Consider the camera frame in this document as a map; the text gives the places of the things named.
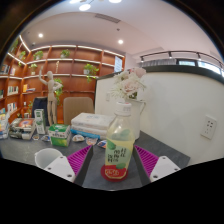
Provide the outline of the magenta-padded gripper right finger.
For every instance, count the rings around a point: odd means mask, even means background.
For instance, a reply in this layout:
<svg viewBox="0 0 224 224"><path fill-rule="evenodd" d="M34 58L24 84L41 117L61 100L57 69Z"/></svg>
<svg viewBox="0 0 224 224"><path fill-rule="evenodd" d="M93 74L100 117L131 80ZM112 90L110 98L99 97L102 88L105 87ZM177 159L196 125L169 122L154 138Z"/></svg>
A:
<svg viewBox="0 0 224 224"><path fill-rule="evenodd" d="M158 157L137 145L134 146L133 157L143 186L180 170L167 156Z"/></svg>

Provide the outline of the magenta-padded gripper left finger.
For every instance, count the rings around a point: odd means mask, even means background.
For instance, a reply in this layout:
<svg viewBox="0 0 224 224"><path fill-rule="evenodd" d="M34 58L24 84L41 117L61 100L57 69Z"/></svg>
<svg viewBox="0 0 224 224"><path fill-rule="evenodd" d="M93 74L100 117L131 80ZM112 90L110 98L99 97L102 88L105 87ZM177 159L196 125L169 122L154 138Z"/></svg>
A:
<svg viewBox="0 0 224 224"><path fill-rule="evenodd" d="M92 156L93 147L87 146L68 157L59 156L51 162L45 170L76 185L82 186Z"/></svg>

